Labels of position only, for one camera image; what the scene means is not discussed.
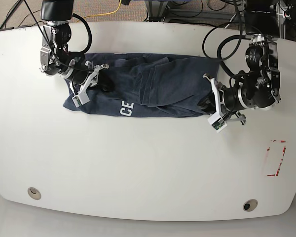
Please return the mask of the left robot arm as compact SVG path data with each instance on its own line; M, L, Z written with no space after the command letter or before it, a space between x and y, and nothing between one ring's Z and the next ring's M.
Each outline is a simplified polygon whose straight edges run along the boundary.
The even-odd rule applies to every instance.
M217 48L217 56L212 59L229 76L229 86L205 74L212 91L198 104L210 115L208 122L216 131L225 128L227 121L233 120L232 116L245 124L246 117L241 110L268 110L281 101L276 43L280 36L275 9L277 1L232 0L230 3L235 8L239 34L224 39ZM245 52L248 72L241 70L234 74L225 64L231 56L222 57L222 49L232 40L237 40L236 47L242 40L250 40Z

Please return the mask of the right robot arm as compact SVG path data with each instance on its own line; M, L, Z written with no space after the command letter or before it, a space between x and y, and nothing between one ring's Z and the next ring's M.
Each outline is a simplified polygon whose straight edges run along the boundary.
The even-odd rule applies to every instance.
M93 89L98 86L103 92L112 92L114 82L103 72L98 72L86 84L96 65L85 59L91 48L92 33L88 23L73 13L73 0L44 0L41 6L41 19L46 23L40 28L42 48L40 51L41 70L48 76L60 75L65 80L70 93L78 95L78 88L86 86ZM69 20L80 20L87 31L88 41L82 51L69 51L68 42L72 37Z

